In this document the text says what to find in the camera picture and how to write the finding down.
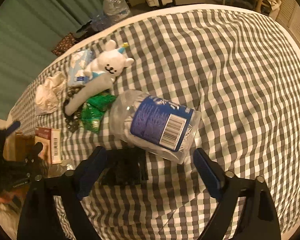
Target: checkered blanket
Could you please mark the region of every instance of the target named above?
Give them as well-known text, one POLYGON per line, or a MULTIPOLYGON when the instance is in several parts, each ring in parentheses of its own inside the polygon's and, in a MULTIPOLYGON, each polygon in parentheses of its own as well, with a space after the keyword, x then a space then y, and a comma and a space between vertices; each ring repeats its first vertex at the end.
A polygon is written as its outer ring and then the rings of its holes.
MULTIPOLYGON (((148 92, 195 108, 202 122, 190 153, 202 147, 224 170, 242 178, 266 179, 281 231, 300 218, 300 61, 278 24, 259 14, 192 10, 148 18, 117 29, 83 49, 100 53, 107 40, 128 42, 135 59, 114 83, 112 93, 148 92)), ((34 116, 35 90, 56 71, 65 74, 66 57, 46 68, 20 97, 11 114, 26 134, 36 126, 62 129, 62 158, 78 164, 97 145, 121 148, 109 134, 106 114, 99 134, 66 129, 59 110, 34 116)), ((210 198, 191 162, 177 165, 147 154, 149 180, 142 185, 95 184, 82 205, 103 239, 197 239, 217 202, 210 198)), ((55 198, 66 236, 74 238, 61 199, 55 198)), ((239 200, 226 233, 235 230, 239 200)))

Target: product box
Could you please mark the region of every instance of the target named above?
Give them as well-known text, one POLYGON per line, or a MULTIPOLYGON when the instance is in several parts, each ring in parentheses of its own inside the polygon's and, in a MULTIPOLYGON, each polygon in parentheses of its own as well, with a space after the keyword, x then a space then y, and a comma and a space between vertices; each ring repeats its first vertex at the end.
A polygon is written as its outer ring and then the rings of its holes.
POLYGON ((48 164, 61 163, 61 129, 36 127, 34 142, 43 144, 41 159, 48 164))
POLYGON ((71 55, 68 71, 68 87, 83 86, 89 78, 83 74, 87 65, 92 61, 94 52, 89 49, 75 52, 71 55))

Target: plastic water bottle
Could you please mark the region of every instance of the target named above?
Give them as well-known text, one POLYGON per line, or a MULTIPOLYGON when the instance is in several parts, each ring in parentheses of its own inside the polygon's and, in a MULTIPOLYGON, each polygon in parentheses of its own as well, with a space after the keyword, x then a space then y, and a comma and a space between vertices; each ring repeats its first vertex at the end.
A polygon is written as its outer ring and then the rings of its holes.
POLYGON ((125 0, 104 0, 103 11, 110 17, 113 24, 130 16, 130 9, 125 0))
POLYGON ((111 26, 111 20, 108 15, 99 12, 91 21, 91 27, 95 32, 101 32, 111 26))
POLYGON ((110 133, 146 151, 182 164, 198 130, 201 113, 186 106, 127 90, 110 111, 110 133))

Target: tissue box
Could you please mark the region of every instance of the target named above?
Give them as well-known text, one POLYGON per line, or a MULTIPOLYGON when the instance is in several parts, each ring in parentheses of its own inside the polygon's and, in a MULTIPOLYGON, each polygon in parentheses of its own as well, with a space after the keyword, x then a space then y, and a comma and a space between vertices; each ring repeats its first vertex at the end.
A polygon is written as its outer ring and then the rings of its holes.
POLYGON ((71 55, 68 72, 68 87, 82 86, 88 82, 89 78, 83 74, 83 71, 92 59, 93 52, 89 49, 78 51, 71 55))

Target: white plush toy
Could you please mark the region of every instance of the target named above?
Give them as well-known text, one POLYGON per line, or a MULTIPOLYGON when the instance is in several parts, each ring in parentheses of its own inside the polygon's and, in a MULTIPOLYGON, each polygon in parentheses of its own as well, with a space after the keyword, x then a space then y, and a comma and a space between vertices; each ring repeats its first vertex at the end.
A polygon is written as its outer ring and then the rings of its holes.
POLYGON ((128 43, 124 43, 121 48, 116 49, 115 41, 109 40, 106 43, 105 51, 83 71, 90 81, 66 105, 66 115, 72 115, 88 98, 111 88, 115 78, 121 75, 123 69, 131 66, 134 59, 126 58, 122 54, 128 46, 128 43))
POLYGON ((122 70, 134 62, 133 58, 126 58, 122 54, 128 46, 128 43, 124 43, 121 48, 116 49, 115 41, 109 40, 106 43, 106 50, 86 67, 83 71, 84 75, 92 80, 101 74, 108 74, 114 82, 115 78, 121 75, 122 70))

